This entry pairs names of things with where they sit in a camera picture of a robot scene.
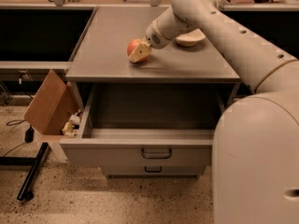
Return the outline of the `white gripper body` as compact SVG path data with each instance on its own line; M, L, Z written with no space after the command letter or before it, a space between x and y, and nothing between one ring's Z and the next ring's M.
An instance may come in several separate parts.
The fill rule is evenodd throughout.
M163 49L170 43L160 32L157 20L153 21L147 28L146 40L154 49Z

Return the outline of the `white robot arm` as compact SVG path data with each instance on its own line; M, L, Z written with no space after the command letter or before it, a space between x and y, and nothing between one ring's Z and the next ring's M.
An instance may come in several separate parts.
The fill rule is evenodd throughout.
M230 105L212 145L214 224L299 224L299 62L212 0L171 0L131 52L137 63L200 29L250 94Z

